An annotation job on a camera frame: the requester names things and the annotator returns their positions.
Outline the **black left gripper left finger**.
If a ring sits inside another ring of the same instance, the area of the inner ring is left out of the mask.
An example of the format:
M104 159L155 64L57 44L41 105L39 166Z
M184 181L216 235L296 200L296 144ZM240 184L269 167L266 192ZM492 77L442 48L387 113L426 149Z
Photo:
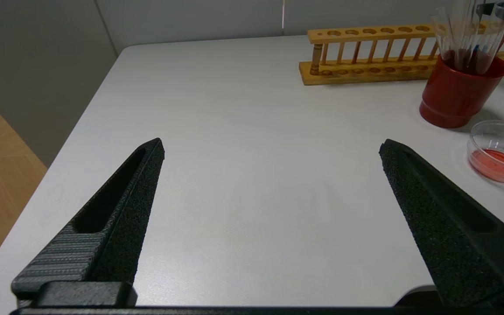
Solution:
M34 299L51 281L132 284L164 158L160 138L138 146L13 279L16 299Z

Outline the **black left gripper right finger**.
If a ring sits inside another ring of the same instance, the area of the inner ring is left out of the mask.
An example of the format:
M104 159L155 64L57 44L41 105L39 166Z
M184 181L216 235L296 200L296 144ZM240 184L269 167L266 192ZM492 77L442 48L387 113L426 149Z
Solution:
M379 155L443 305L504 307L504 223L410 147Z

